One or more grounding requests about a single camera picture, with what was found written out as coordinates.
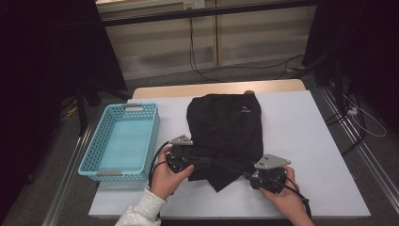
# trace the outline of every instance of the gray carpet floor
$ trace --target gray carpet floor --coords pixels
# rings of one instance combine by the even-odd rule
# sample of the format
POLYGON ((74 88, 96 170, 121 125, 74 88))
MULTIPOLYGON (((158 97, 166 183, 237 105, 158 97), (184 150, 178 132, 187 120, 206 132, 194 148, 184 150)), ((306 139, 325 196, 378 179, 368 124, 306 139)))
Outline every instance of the gray carpet floor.
MULTIPOLYGON (((267 62, 248 63, 245 67, 266 67, 282 62, 283 60, 274 60, 267 62)), ((287 67, 296 67, 300 65, 300 57, 291 60, 287 67)), ((208 78, 218 79, 224 82, 239 81, 258 81, 272 80, 280 76, 280 79, 290 78, 292 73, 285 73, 284 65, 270 69, 250 69, 234 68, 217 70, 211 73, 205 73, 208 78)), ((331 108, 327 104, 326 98, 314 82, 314 74, 303 77, 303 82, 319 107, 322 116, 327 119, 332 114, 331 108)), ((184 84, 203 84, 214 83, 216 81, 201 77, 194 72, 166 74, 152 78, 141 78, 127 81, 128 90, 124 91, 131 95, 135 89, 141 87, 157 87, 184 84)), ((101 92, 102 103, 100 106, 87 105, 86 111, 90 121, 99 119, 104 107, 109 104, 123 103, 122 100, 101 92)), ((362 108, 368 113, 379 119, 378 113, 371 105, 361 98, 362 108)), ((368 129, 375 133, 380 133, 379 126, 371 119, 366 117, 368 129)), ((399 182, 399 139, 398 133, 392 131, 388 125, 387 135, 384 137, 373 137, 366 135, 364 143, 375 155, 381 167, 387 172, 391 179, 398 184, 399 182)), ((351 146, 352 142, 339 123, 333 123, 329 127, 339 150, 342 152, 351 146)), ((21 191, 18 200, 13 204, 8 213, 8 217, 3 225, 32 226, 42 225, 46 214, 56 195, 57 189, 62 181, 62 176, 69 165, 70 159, 75 150, 76 143, 79 141, 79 119, 74 114, 71 117, 61 117, 56 133, 48 147, 46 155, 41 159, 40 166, 33 174, 33 183, 27 185, 21 191)), ((344 157, 348 168, 355 178, 359 191, 363 196, 371 216, 368 218, 357 219, 315 219, 316 225, 399 225, 399 215, 392 207, 390 200, 381 189, 374 175, 371 173, 361 156, 358 149, 344 157)), ((87 177, 77 175, 72 178, 71 187, 65 202, 62 205, 62 211, 54 225, 114 225, 115 219, 98 219, 88 216, 88 210, 97 190, 97 183, 87 177)), ((286 221, 266 221, 266 220, 165 220, 162 225, 289 225, 286 221)))

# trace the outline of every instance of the blue plastic basket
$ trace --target blue plastic basket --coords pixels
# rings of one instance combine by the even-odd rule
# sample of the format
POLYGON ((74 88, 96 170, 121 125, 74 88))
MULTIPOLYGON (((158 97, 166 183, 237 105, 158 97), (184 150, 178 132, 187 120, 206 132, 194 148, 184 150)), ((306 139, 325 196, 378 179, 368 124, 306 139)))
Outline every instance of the blue plastic basket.
POLYGON ((146 181, 159 127, 156 104, 109 105, 78 173, 94 181, 146 181))

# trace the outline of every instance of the black stand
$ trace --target black stand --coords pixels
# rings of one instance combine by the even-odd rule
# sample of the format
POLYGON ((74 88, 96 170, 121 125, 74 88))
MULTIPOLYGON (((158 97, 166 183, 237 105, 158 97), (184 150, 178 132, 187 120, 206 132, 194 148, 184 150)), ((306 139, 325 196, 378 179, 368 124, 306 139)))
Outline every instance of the black stand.
POLYGON ((109 94, 114 95, 115 97, 118 97, 124 101, 127 101, 131 98, 128 95, 120 93, 114 89, 111 89, 110 87, 107 87, 93 80, 81 80, 77 85, 77 91, 75 95, 78 113, 79 113, 79 121, 80 121, 79 137, 81 137, 85 133, 85 130, 88 127, 88 118, 86 116, 84 98, 86 98, 89 105, 99 105, 101 103, 101 98, 96 93, 96 90, 99 89, 104 90, 109 94))

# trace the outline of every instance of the shirt sleeve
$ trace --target shirt sleeve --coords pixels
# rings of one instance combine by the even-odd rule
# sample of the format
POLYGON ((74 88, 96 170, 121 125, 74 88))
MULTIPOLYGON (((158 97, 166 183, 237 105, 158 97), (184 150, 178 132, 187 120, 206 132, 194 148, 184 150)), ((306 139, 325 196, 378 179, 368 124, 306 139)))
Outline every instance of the shirt sleeve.
POLYGON ((148 189, 144 189, 144 195, 140 202, 135 206, 129 205, 115 226, 159 226, 161 219, 157 215, 166 203, 165 200, 154 195, 148 189))

